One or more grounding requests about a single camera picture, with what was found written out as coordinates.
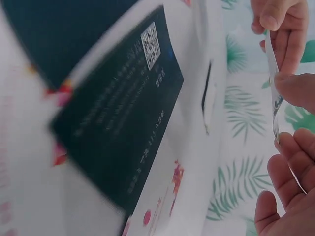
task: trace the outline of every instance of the green leaf print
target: green leaf print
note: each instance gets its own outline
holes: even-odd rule
[[[247,65],[245,49],[231,35],[226,36],[227,48],[227,70],[229,73],[236,73],[243,70]]]
[[[239,2],[239,0],[221,0],[222,8],[225,10],[234,10],[235,5]]]
[[[267,186],[272,186],[268,174],[262,173],[263,158],[243,158],[241,165],[236,160],[219,167],[212,184],[213,197],[210,200],[207,219],[220,221],[237,209],[246,199],[256,198]]]
[[[285,121],[290,123],[294,130],[306,128],[315,132],[315,116],[301,107],[287,105],[284,110]]]
[[[305,50],[301,59],[301,63],[314,62],[314,61],[315,61],[315,40],[310,40],[305,45]]]
[[[245,219],[246,220],[246,236],[258,236],[254,220]]]
[[[265,116],[260,113],[259,105],[260,103],[240,86],[226,88],[224,107],[228,114],[227,121],[233,124],[233,137],[243,133],[246,143],[250,130],[264,136],[266,121]]]
[[[265,88],[267,88],[267,87],[269,87],[269,86],[270,86],[270,81],[267,80],[265,83],[263,83],[263,85],[261,86],[261,88],[262,88],[262,89],[265,89]]]

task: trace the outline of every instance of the hand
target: hand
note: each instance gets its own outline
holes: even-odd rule
[[[275,80],[279,94],[292,105],[304,107],[315,115],[315,75],[279,73]],[[315,235],[315,135],[300,129],[291,136],[280,134],[275,142],[278,155],[268,162],[268,172],[286,211],[277,213],[271,192],[262,192],[257,200],[255,226],[259,236]],[[293,177],[295,174],[300,186]]]
[[[257,233],[259,236],[314,236],[315,135],[306,129],[296,131],[293,137],[282,133],[280,143],[277,148],[281,154],[269,160],[268,172],[286,214],[280,217],[275,196],[262,192],[255,213]]]
[[[252,30],[270,30],[271,43],[280,71],[294,74],[306,44],[309,11],[306,0],[251,0]],[[265,40],[260,42],[265,51]]]

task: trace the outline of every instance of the dark green panel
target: dark green panel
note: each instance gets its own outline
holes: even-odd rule
[[[103,60],[52,123],[70,158],[127,214],[140,197],[183,81],[161,6]]]
[[[70,71],[137,0],[1,0],[32,63],[58,89]]]

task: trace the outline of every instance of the dark green label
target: dark green label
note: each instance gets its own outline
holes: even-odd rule
[[[52,123],[72,161],[127,214],[183,81],[161,6],[103,60]]]

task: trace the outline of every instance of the qr code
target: qr code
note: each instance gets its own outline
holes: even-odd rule
[[[149,27],[141,34],[142,46],[144,54],[146,56],[149,70],[152,69],[156,60],[161,54],[158,43],[158,34],[156,24],[153,22]]]

